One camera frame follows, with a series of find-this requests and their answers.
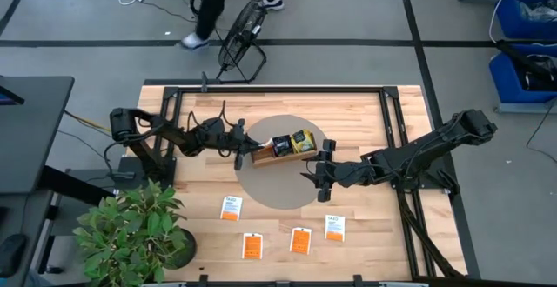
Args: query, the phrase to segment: white sneaker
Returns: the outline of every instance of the white sneaker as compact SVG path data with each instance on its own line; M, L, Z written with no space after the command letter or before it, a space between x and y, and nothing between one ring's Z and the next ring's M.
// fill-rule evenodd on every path
M268 10L282 10L285 8L285 3L282 0L267 1L263 0L263 7Z
M182 47L188 50L195 50L201 47L205 47L207 44L209 44L209 40L202 40L195 32L192 32L187 37L184 37L184 39L180 41L180 44L182 45Z

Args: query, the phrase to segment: black desk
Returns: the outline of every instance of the black desk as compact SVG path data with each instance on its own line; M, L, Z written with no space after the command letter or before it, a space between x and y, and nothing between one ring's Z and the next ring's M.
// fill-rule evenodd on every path
M73 82L73 77L0 77L0 85L24 99L22 105L0 106L0 205L9 209L0 240L19 233L22 223L28 239L9 287L25 281L54 192L92 205L112 196L45 165Z

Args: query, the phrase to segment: person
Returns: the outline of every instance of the person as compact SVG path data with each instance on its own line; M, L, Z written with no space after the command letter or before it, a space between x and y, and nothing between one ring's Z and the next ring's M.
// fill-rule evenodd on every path
M282 10L283 0L262 0L262 5L268 10ZM189 50L195 50L208 44L208 39L218 17L225 9L225 0L203 0L198 13L198 24L193 33L182 39L181 44Z

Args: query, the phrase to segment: wooden tray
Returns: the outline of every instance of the wooden tray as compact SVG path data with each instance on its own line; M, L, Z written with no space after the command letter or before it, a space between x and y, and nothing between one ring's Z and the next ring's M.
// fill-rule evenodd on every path
M275 157L272 153L272 147L267 147L262 150L257 150L252 152L252 161L254 168L260 168L268 165L278 164L282 162L295 161L305 159L307 157L313 157L317 154L317 144L315 144L315 138L312 134L313 150L300 153L292 153L283 157Z

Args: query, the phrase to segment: gray circular mat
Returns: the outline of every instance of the gray circular mat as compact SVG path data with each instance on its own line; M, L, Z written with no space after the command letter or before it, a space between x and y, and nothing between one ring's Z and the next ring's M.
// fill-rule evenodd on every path
M255 123L248 135L261 143L272 137L291 135L299 130L313 133L318 150L323 146L325 134L313 123L291 115L267 117ZM244 190L259 203L274 209L297 209L317 198L318 189L300 173L306 173L305 162L301 160L253 168L252 155L244 156L242 170L236 176ZM315 171L315 163L309 168Z

